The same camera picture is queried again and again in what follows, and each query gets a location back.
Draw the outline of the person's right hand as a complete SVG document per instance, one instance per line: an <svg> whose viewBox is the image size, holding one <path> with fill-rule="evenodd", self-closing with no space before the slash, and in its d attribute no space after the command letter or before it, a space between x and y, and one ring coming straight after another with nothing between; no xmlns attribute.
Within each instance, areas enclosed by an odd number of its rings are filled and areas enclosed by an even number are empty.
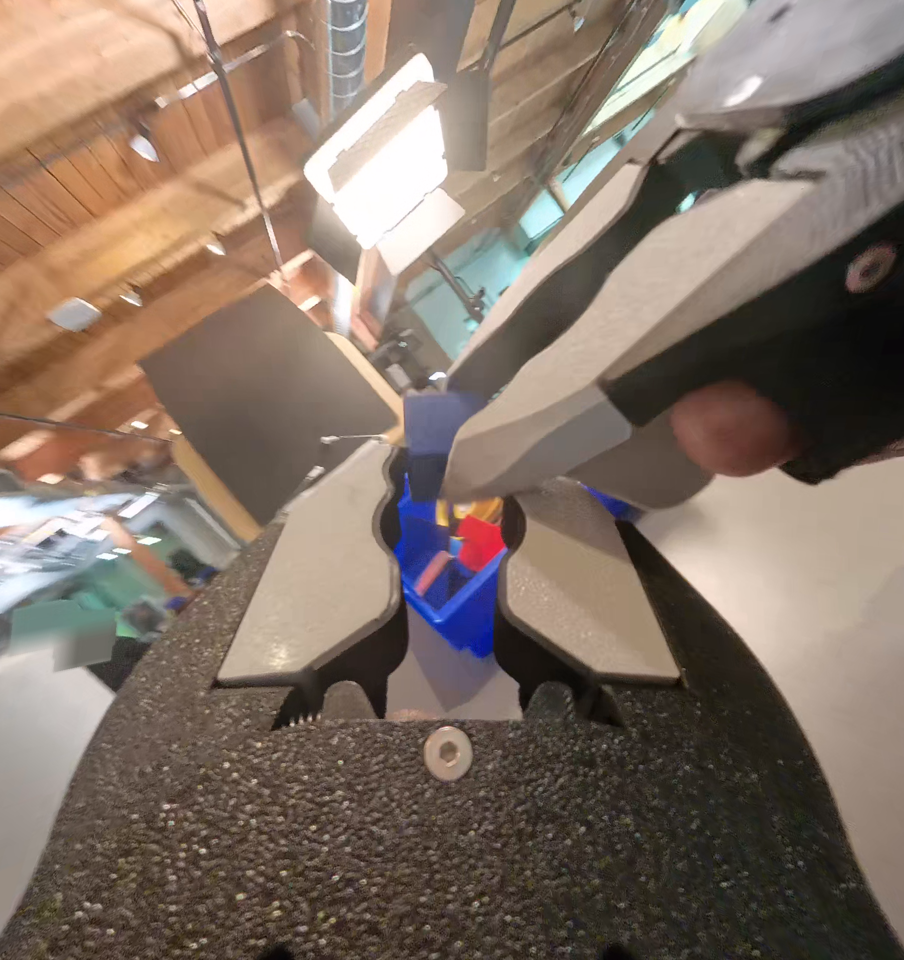
<svg viewBox="0 0 904 960"><path fill-rule="evenodd" d="M693 390L668 414L678 447L703 471L746 478L827 451L825 427L812 428L740 380Z"/></svg>

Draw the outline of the large blue storage bin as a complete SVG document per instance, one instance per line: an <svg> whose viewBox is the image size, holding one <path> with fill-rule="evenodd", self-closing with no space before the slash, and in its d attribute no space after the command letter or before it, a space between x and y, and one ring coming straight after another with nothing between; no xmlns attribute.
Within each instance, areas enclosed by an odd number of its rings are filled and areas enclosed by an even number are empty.
<svg viewBox="0 0 904 960"><path fill-rule="evenodd" d="M454 648L467 649L480 658L490 655L498 572L506 548L485 569L472 573L458 562L454 539L458 524L439 522L436 502L412 502L406 487L398 510L402 534L396 555L410 606ZM454 559L424 597L416 595L416 579L429 559L443 549Z"/></svg>

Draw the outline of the black wood-edged panel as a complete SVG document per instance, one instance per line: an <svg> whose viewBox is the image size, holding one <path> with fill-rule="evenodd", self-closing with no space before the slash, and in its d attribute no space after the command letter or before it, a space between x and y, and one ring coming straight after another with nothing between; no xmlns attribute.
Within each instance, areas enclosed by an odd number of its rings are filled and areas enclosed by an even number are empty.
<svg viewBox="0 0 904 960"><path fill-rule="evenodd" d="M140 362L186 442L260 526L309 470L398 427L402 402L350 340L270 284Z"/></svg>

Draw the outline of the dark blue wooden block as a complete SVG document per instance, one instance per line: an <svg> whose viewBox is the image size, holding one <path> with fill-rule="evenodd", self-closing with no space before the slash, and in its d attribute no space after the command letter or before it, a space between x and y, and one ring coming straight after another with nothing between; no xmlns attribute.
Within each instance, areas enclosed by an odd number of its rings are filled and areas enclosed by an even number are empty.
<svg viewBox="0 0 904 960"><path fill-rule="evenodd" d="M406 473L412 502L434 503L439 497L458 430L487 402L470 391L409 390L404 394Z"/></svg>

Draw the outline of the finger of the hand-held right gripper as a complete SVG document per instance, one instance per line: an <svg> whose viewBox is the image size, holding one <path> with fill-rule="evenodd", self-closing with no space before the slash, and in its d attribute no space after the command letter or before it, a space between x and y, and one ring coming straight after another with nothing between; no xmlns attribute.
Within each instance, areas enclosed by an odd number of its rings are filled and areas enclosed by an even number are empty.
<svg viewBox="0 0 904 960"><path fill-rule="evenodd" d="M751 180L653 225L580 318L458 430L443 496L506 497L570 477L630 505L679 505L711 481L651 414L608 386L812 263L797 238L818 186Z"/></svg>
<svg viewBox="0 0 904 960"><path fill-rule="evenodd" d="M627 162L530 258L448 372L447 391L484 400L552 345L653 225L650 166Z"/></svg>

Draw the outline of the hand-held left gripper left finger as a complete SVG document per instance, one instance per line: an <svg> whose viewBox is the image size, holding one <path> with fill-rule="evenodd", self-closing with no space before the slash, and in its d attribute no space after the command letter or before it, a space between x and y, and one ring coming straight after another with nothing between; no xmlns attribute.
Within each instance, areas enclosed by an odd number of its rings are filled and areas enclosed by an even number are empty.
<svg viewBox="0 0 904 960"><path fill-rule="evenodd" d="M384 720L409 647L395 554L402 451L368 440L290 500L218 669L224 689L284 689L290 721Z"/></svg>

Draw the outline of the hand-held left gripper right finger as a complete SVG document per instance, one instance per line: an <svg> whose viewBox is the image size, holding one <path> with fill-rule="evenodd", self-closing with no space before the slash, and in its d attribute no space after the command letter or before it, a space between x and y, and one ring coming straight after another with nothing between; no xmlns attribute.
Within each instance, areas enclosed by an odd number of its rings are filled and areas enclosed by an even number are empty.
<svg viewBox="0 0 904 960"><path fill-rule="evenodd" d="M520 707L561 684L576 707L618 685L674 688L682 670L613 514L560 478L504 500L493 654Z"/></svg>

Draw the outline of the studio light panel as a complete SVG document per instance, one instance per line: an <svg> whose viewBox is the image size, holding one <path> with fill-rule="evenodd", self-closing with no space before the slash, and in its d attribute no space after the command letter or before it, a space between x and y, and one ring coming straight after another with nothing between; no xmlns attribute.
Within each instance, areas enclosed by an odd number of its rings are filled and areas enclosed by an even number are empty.
<svg viewBox="0 0 904 960"><path fill-rule="evenodd" d="M488 158L491 84L466 69L444 82L410 47L386 67L304 165L306 180L365 251L397 277L463 216L445 183Z"/></svg>

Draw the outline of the silver ventilation duct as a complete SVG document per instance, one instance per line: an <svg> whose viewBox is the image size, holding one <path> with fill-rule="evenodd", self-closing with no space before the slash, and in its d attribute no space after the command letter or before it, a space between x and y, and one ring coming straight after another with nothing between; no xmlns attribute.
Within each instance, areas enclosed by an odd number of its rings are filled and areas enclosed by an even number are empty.
<svg viewBox="0 0 904 960"><path fill-rule="evenodd" d="M325 73L325 102L330 120L344 114L364 86L367 1L320 1L321 26L318 37L324 42L320 61Z"/></svg>

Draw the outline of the hollow red plastic block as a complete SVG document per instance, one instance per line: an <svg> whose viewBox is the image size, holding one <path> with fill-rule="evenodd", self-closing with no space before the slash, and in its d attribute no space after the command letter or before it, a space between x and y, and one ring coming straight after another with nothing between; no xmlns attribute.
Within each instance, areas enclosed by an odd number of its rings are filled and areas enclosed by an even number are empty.
<svg viewBox="0 0 904 960"><path fill-rule="evenodd" d="M472 573L484 570L506 548L501 525L474 514L458 522L454 539L458 543L458 562Z"/></svg>

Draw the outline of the red and white marker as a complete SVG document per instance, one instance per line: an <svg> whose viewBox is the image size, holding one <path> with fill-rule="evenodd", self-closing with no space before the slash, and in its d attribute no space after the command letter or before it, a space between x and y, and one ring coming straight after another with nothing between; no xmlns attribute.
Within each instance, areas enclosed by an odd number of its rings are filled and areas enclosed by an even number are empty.
<svg viewBox="0 0 904 960"><path fill-rule="evenodd" d="M413 586L415 594L424 597L453 559L447 549L437 551L416 579Z"/></svg>

